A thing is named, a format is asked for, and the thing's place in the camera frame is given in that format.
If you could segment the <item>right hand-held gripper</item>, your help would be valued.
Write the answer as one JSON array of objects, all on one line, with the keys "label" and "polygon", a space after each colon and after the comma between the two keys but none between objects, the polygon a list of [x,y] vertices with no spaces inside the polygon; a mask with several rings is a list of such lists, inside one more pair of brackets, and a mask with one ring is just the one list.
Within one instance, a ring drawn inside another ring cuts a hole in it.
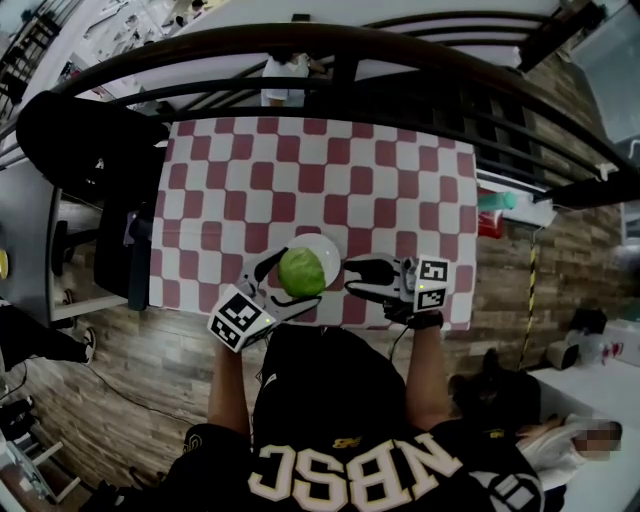
[{"label": "right hand-held gripper", "polygon": [[360,275],[399,275],[400,288],[391,285],[348,281],[345,289],[352,295],[374,303],[401,300],[414,312],[441,308],[448,294],[450,262],[421,255],[401,262],[387,253],[369,253],[347,259],[343,268]]}]

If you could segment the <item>person's right hand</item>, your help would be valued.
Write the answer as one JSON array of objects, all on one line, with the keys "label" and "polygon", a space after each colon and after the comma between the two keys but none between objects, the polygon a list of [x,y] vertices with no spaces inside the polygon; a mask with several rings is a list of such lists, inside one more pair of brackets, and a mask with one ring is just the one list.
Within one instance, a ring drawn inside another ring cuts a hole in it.
[{"label": "person's right hand", "polygon": [[405,326],[410,326],[415,316],[413,304],[401,300],[386,300],[383,312],[387,320]]}]

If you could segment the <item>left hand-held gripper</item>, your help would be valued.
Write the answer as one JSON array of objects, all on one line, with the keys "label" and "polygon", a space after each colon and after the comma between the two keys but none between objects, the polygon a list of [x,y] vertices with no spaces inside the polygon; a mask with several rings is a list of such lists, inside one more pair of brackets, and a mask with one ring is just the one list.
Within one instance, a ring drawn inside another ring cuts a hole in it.
[{"label": "left hand-held gripper", "polygon": [[278,322],[293,320],[320,304],[321,296],[290,301],[272,296],[270,304],[260,290],[260,284],[287,251],[283,247],[255,255],[244,262],[241,280],[222,286],[207,329],[232,352],[241,352],[268,334]]}]

